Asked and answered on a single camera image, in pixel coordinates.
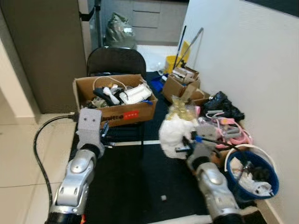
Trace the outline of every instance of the white stripe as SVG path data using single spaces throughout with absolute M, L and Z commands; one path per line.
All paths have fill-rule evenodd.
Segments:
M 160 144 L 159 140 L 150 140 L 144 141 L 145 145 L 158 145 Z M 141 141 L 124 141 L 124 142 L 116 142 L 115 146 L 138 146 L 141 145 Z

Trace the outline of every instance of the trash bag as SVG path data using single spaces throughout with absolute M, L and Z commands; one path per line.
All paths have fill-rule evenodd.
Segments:
M 221 116 L 226 118 L 234 118 L 236 122 L 243 120 L 245 118 L 244 113 L 242 113 L 238 108 L 232 105 L 228 97 L 223 92 L 218 92 L 213 99 L 206 102 L 203 105 L 204 113 L 208 111 L 223 110 L 224 114 Z
M 106 29 L 105 44 L 114 48 L 136 49 L 135 33 L 127 18 L 112 13 Z

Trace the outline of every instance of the blue bucket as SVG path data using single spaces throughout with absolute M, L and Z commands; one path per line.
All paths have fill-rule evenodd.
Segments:
M 276 175 L 274 168 L 267 161 L 265 161 L 260 156 L 254 154 L 253 152 L 245 151 L 244 153 L 247 157 L 247 160 L 251 161 L 255 167 L 263 167 L 263 168 L 266 168 L 269 170 L 270 177 L 269 177 L 268 183 L 271 184 L 272 190 L 273 190 L 273 196 L 275 196 L 278 193 L 279 181 L 278 181 L 278 177 Z M 234 196 L 236 197 L 236 199 L 241 202 L 247 202 L 247 201 L 252 201 L 252 200 L 256 200 L 256 199 L 268 199 L 268 198 L 273 197 L 273 196 L 258 196 L 258 195 L 255 195 L 255 194 L 247 191 L 239 184 L 238 184 L 238 186 L 236 186 L 237 180 L 234 178 L 234 176 L 230 170 L 230 161 L 234 157 L 236 157 L 240 161 L 243 161 L 243 156 L 240 152 L 232 153 L 229 156 L 228 162 L 227 162 L 228 172 L 227 172 L 226 176 L 227 176 L 227 180 L 228 180 L 228 188 L 234 193 Z

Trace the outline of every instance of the gray cabinet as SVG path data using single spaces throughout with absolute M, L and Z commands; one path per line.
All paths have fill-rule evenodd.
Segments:
M 107 25 L 112 12 L 129 19 L 138 44 L 177 45 L 188 3 L 165 0 L 103 0 Z

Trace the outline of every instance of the white device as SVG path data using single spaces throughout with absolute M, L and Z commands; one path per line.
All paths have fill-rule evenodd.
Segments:
M 120 98 L 125 104 L 137 104 L 150 97 L 151 94 L 152 92 L 146 84 L 140 84 L 133 89 L 120 93 Z

